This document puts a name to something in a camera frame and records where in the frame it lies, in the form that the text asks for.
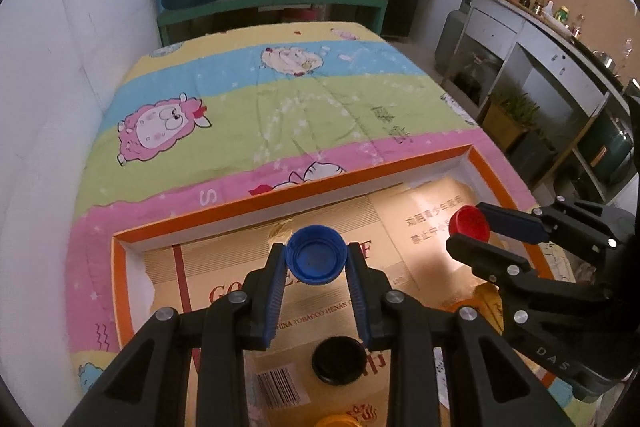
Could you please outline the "red bottle cap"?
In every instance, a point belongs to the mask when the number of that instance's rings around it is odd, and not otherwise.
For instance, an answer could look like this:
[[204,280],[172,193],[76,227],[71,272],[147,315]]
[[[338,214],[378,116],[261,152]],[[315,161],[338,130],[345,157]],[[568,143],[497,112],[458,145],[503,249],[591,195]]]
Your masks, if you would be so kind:
[[449,219],[448,227],[450,236],[462,234],[480,242],[490,239],[489,223],[484,213],[474,206],[461,207]]

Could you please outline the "blue bottle cap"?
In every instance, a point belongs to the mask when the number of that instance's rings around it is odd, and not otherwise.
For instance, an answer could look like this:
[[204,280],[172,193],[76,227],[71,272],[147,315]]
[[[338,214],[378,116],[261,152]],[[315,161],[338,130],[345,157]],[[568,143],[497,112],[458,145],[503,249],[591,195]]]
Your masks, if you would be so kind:
[[297,280],[307,285],[329,284],[345,268],[347,245],[337,231],[324,225],[308,225],[286,243],[285,261]]

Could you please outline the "orange bottle cap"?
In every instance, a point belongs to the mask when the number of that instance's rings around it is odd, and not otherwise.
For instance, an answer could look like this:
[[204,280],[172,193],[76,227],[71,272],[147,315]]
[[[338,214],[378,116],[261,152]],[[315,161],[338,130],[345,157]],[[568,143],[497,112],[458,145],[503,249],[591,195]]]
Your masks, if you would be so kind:
[[332,414],[319,419],[314,427],[362,427],[362,425],[348,414]]

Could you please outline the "black bottle cap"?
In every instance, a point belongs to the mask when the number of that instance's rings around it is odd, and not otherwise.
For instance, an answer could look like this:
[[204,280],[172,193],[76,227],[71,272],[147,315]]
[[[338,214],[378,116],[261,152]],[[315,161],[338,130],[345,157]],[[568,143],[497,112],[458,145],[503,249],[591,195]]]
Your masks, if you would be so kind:
[[319,343],[311,357],[311,367],[316,376],[332,386],[354,383],[364,372],[367,353],[356,339],[333,336]]

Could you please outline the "orange rimmed cardboard tray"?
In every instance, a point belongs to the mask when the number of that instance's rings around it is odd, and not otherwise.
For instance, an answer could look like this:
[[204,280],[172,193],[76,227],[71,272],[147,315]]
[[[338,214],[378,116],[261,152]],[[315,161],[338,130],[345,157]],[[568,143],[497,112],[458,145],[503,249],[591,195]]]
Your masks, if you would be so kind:
[[452,259],[457,215],[514,207],[471,145],[115,234],[124,426],[553,426]]

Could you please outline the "potted green plant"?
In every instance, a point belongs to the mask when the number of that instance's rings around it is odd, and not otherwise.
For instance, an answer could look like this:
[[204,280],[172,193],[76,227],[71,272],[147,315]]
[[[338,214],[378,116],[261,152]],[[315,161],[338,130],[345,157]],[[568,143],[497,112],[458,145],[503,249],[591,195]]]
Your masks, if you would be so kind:
[[535,128],[539,106],[525,93],[499,92],[488,98],[482,128],[501,152],[506,153]]

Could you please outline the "white kitchen counter cabinet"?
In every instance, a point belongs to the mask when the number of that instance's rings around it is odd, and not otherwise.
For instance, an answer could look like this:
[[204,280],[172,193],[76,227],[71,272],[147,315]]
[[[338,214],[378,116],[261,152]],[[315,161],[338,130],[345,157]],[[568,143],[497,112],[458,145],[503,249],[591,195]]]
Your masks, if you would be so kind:
[[535,128],[504,155],[531,190],[613,202],[636,169],[603,184],[589,166],[598,117],[609,110],[631,129],[620,90],[571,36],[511,0],[468,0],[444,74],[445,90],[482,127],[488,98],[525,93],[538,106]]

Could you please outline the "colourful cartoon sheep quilt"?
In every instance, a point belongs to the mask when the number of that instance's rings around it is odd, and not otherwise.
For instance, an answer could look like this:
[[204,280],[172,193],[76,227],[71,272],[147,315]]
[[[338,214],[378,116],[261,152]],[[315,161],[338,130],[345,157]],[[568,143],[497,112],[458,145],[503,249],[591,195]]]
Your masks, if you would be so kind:
[[102,119],[70,230],[66,320],[80,389],[118,352],[115,233],[465,144],[518,208],[533,207],[533,194],[475,121],[358,24],[254,26],[141,57]]

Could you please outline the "green metal bench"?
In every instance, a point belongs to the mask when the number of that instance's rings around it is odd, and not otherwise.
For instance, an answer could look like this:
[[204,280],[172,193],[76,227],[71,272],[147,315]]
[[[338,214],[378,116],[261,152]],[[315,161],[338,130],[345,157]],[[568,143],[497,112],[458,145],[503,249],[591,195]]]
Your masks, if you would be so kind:
[[369,18],[363,23],[370,31],[379,35],[382,32],[387,0],[216,0],[213,2],[180,10],[160,9],[156,23],[160,42],[163,46],[171,44],[168,28],[177,24],[195,20],[203,16],[218,13],[229,13],[247,9],[277,8],[278,6],[293,5],[348,5],[371,11]]

